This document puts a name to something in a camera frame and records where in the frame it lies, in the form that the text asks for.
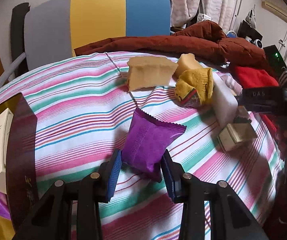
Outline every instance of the brown blanket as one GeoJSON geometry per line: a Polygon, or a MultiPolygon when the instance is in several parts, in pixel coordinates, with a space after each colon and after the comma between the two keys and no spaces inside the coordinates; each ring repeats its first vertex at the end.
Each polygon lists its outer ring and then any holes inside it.
{"type": "Polygon", "coordinates": [[[170,36],[109,38],[75,49],[76,56],[114,51],[193,53],[220,65],[229,61],[238,66],[269,68],[263,49],[243,38],[227,38],[212,21],[194,24],[170,36]]]}

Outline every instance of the striped cloth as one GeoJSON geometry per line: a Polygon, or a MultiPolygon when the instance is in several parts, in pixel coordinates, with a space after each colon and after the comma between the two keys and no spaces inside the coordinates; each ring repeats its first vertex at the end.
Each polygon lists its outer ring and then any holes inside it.
{"type": "MultiPolygon", "coordinates": [[[[76,181],[96,171],[114,148],[122,149],[138,106],[159,120],[186,125],[186,132],[168,147],[173,160],[203,181],[226,180],[262,224],[273,204],[283,163],[260,116],[250,114],[258,138],[223,153],[212,108],[178,106],[174,80],[168,87],[127,92],[127,61],[147,55],[113,52],[74,57],[34,69],[0,89],[0,103],[21,91],[38,118],[40,196],[58,179],[76,181]]],[[[177,239],[181,212],[182,204],[171,202],[164,181],[152,182],[124,165],[114,197],[100,204],[104,239],[177,239]]],[[[209,220],[208,202],[205,215],[209,220]]],[[[206,239],[210,239],[209,232],[207,221],[206,239]]]]}

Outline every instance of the tan foam block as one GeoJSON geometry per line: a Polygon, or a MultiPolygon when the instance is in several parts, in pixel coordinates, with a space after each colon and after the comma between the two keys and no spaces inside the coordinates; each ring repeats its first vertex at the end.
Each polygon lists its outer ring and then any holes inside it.
{"type": "Polygon", "coordinates": [[[165,57],[132,57],[128,61],[129,91],[139,88],[167,86],[178,67],[165,57]]]}
{"type": "Polygon", "coordinates": [[[178,67],[174,75],[179,78],[179,76],[186,70],[192,70],[197,68],[202,68],[202,65],[195,59],[195,55],[192,53],[181,54],[178,60],[178,67]]]}

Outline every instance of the wall-mounted air conditioner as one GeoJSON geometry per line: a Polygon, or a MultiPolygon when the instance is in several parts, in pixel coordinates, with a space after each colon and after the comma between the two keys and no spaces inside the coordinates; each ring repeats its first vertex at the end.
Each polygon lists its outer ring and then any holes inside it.
{"type": "Polygon", "coordinates": [[[268,1],[263,1],[262,7],[287,23],[287,13],[284,10],[268,1]]]}

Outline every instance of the metal screw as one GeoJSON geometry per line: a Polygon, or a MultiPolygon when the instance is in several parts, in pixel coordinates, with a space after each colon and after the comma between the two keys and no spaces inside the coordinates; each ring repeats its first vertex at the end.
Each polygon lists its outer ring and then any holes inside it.
{"type": "Polygon", "coordinates": [[[97,178],[100,177],[100,174],[97,173],[97,172],[93,172],[93,173],[90,174],[90,177],[91,177],[92,179],[97,179],[97,178]]]}
{"type": "Polygon", "coordinates": [[[57,181],[54,183],[54,185],[55,185],[56,187],[61,187],[61,186],[63,185],[63,181],[62,181],[62,180],[57,180],[57,181]]]}
{"type": "Polygon", "coordinates": [[[220,187],[228,186],[228,184],[224,180],[220,180],[218,184],[219,184],[220,187]]]}
{"type": "Polygon", "coordinates": [[[183,176],[185,179],[191,179],[191,178],[192,178],[192,175],[191,175],[190,173],[188,173],[188,172],[183,173],[182,176],[183,176]]]}

